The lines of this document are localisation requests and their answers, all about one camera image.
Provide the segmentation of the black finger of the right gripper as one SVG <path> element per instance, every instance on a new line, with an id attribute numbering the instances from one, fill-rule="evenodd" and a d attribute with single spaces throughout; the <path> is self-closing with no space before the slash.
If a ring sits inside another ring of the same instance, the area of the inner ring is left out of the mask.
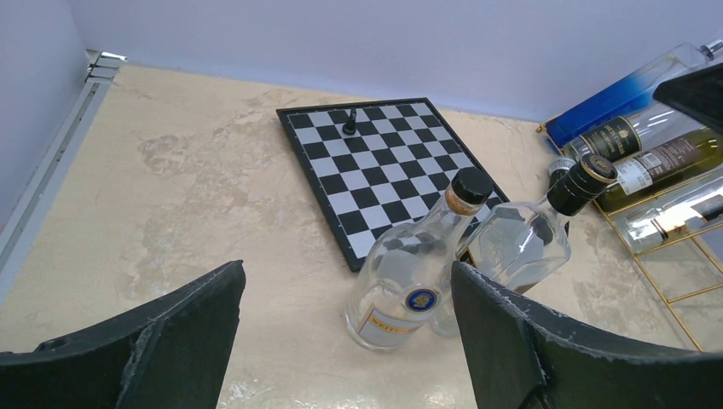
<path id="1" fill-rule="evenodd" d="M 660 83 L 653 99 L 722 134 L 722 64 Z"/>

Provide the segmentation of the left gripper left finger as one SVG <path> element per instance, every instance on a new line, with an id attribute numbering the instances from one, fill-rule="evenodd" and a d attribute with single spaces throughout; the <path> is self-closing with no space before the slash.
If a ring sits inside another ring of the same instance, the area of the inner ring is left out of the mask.
<path id="1" fill-rule="evenodd" d="M 214 408 L 246 285 L 227 262 L 95 325 L 1 354 L 3 408 Z"/>

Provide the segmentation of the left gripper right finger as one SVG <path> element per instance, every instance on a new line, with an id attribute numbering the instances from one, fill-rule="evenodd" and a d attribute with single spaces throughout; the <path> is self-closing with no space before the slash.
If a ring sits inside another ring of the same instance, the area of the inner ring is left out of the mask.
<path id="1" fill-rule="evenodd" d="M 719 408 L 720 354 L 601 330 L 455 262 L 456 319 L 480 408 Z"/>

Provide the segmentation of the dark green wine bottle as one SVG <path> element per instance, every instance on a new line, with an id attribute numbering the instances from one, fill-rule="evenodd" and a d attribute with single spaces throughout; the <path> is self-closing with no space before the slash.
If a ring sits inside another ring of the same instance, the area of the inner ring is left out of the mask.
<path id="1" fill-rule="evenodd" d="M 705 128 L 633 155 L 616 165 L 617 179 L 597 202 L 614 212 L 722 164 L 722 135 Z"/>

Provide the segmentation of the clear square bottle gold label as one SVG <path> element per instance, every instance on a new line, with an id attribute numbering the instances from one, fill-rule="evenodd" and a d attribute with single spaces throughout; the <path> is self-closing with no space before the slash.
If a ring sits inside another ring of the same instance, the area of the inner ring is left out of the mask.
<path id="1" fill-rule="evenodd" d="M 722 223 L 722 169 L 610 218 L 634 254 Z"/>

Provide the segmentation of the clear square bottle black cap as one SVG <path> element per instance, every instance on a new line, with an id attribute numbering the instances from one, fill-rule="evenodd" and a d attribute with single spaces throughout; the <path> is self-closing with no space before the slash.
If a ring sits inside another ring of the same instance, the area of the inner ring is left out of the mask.
<path id="1" fill-rule="evenodd" d="M 497 204 L 458 251 L 458 259 L 523 294 L 570 259 L 571 217 L 616 181 L 616 167 L 587 153 L 538 202 Z"/>

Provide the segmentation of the round clear bottle blue seal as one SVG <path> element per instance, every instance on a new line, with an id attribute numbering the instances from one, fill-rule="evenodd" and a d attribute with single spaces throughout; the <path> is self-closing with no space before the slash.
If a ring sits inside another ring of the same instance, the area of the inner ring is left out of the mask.
<path id="1" fill-rule="evenodd" d="M 344 316 L 365 349 L 403 345 L 449 300 L 448 273 L 460 240 L 495 188 L 483 170 L 459 170 L 426 216 L 393 227 L 372 246 Z"/>

